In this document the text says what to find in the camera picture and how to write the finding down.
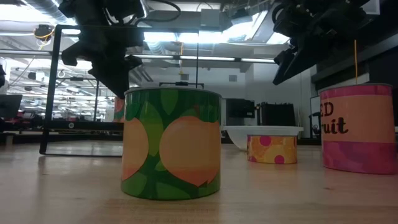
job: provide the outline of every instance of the yellow cable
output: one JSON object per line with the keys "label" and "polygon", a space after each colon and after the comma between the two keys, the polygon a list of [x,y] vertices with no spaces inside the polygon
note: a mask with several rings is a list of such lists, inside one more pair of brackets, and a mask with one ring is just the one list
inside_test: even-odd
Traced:
{"label": "yellow cable", "polygon": [[358,84],[358,53],[356,49],[356,40],[354,40],[354,58],[355,58],[355,85]]}
{"label": "yellow cable", "polygon": [[44,35],[44,36],[42,36],[42,37],[39,37],[39,36],[36,36],[36,35],[35,35],[36,29],[34,29],[34,30],[33,30],[33,35],[34,35],[36,38],[38,38],[38,39],[46,38],[46,37],[51,36],[51,35],[54,33],[54,30],[55,30],[55,29],[53,29],[53,30],[51,31],[51,33],[49,33],[49,34],[47,34],[47,35]]}
{"label": "yellow cable", "polygon": [[[180,55],[182,55],[182,52],[183,52],[183,45],[184,45],[184,43],[181,42],[181,51],[180,51]],[[182,60],[180,60],[180,75],[182,75],[182,74],[184,74],[184,73],[182,72]]]}

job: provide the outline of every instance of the wall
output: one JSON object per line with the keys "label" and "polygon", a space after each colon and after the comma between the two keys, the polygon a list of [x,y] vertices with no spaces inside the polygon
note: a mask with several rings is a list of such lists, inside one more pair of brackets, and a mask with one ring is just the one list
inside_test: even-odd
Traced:
{"label": "wall", "polygon": [[[143,82],[142,87],[159,86],[159,82],[180,82],[179,68],[147,67],[148,74],[153,83]],[[183,68],[183,73],[189,74],[190,83],[196,82],[196,68]],[[229,82],[229,75],[237,75],[237,82]],[[245,82],[244,73],[237,68],[199,68],[198,83],[205,84],[205,90],[220,94],[223,98],[244,98]]]}
{"label": "wall", "polygon": [[[306,70],[299,75],[275,86],[272,81],[278,65],[253,64],[246,72],[245,98],[257,103],[292,103],[295,108],[296,123],[304,127],[303,137],[310,136],[310,97],[311,72]],[[247,125],[256,125],[257,119],[245,119]]]}

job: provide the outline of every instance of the exposed pipe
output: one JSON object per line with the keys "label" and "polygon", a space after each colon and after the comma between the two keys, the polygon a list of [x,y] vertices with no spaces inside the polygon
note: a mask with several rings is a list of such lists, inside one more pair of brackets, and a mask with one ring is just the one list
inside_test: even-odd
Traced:
{"label": "exposed pipe", "polygon": [[27,6],[33,7],[44,15],[50,16],[57,21],[57,24],[68,24],[70,21],[59,11],[57,0],[21,0]]}

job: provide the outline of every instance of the black cable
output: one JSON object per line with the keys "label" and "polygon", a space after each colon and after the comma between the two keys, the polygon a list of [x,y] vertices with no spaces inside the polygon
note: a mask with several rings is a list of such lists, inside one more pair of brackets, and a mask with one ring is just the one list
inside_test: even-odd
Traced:
{"label": "black cable", "polygon": [[199,6],[200,6],[202,3],[205,3],[205,4],[208,5],[211,9],[213,9],[213,7],[212,7],[210,4],[208,4],[207,2],[201,2],[201,3],[199,3],[199,5],[198,5],[198,7],[197,7],[197,11],[198,11],[198,9],[199,9]]}
{"label": "black cable", "polygon": [[276,15],[278,12],[282,9],[284,9],[285,5],[284,4],[279,4],[278,6],[275,7],[275,9],[272,12],[272,21],[275,23],[276,22]]}
{"label": "black cable", "polygon": [[166,0],[152,0],[152,1],[168,4],[169,6],[173,6],[177,10],[178,14],[176,16],[170,18],[170,19],[138,19],[136,21],[136,23],[134,23],[135,26],[137,26],[138,23],[143,22],[143,21],[148,21],[148,22],[171,22],[171,21],[176,20],[178,17],[180,17],[181,9],[176,4],[174,4],[172,2],[169,2],[169,1],[166,1]]}

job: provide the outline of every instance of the ceiling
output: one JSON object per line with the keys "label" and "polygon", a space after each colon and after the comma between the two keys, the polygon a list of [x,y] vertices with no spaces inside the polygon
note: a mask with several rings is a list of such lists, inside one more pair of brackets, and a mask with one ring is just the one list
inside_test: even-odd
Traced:
{"label": "ceiling", "polygon": [[[39,11],[28,8],[21,4],[18,6],[15,0],[0,0],[0,49],[14,50],[41,50],[51,51],[53,43],[49,42],[42,46],[43,43],[38,41],[32,31],[39,24],[48,24],[54,26],[57,22],[48,15],[43,15]],[[207,27],[201,26],[201,10],[212,7],[214,10],[223,10],[223,14],[230,17],[237,8],[245,6],[254,6],[248,10],[251,14],[261,12],[263,10],[272,9],[269,2],[261,3],[261,1],[230,1],[230,0],[211,0],[207,3],[190,0],[173,1],[182,9],[182,15],[173,22],[167,23],[147,23],[153,28],[194,28],[206,30]],[[170,17],[175,14],[173,9],[165,4],[148,1],[152,9],[149,17]],[[252,40],[242,40],[230,43],[220,44],[200,44],[199,56],[212,57],[242,57],[242,58],[273,58],[281,50],[287,48],[287,45],[266,45],[270,36],[273,34],[271,14],[267,14],[263,22],[260,23],[257,32]],[[78,39],[64,34],[61,41],[61,51],[65,50]],[[180,54],[181,43],[176,42],[160,42],[164,52],[168,54]],[[157,54],[148,45],[143,47],[130,48],[130,54]],[[196,44],[183,44],[183,55],[196,55]],[[51,61],[49,58],[32,58],[21,57],[15,55],[0,55],[7,60],[9,70],[9,90],[8,93],[18,93],[24,95],[21,109],[35,110],[43,113],[45,110],[45,100],[47,97],[48,77]],[[175,60],[150,60],[145,59],[144,65],[147,68],[178,68],[180,62]],[[183,61],[183,67],[196,67],[195,61]],[[225,63],[225,62],[200,62],[203,68],[233,68],[237,73],[244,73],[249,63]],[[55,113],[64,116],[65,113],[79,115],[83,114],[88,118],[93,117],[96,94],[96,80],[87,74],[91,68],[90,62],[79,61],[77,67],[65,66],[62,61],[58,63],[58,76],[63,78],[83,77],[83,81],[72,82],[70,80],[57,80],[58,87],[55,90]],[[35,72],[36,79],[28,77],[29,73]],[[206,77],[211,82],[212,76]],[[156,78],[155,82],[162,82],[161,78]],[[104,85],[99,84],[99,103],[98,113],[105,114],[106,108],[113,107],[112,99],[114,94],[110,92]]]}

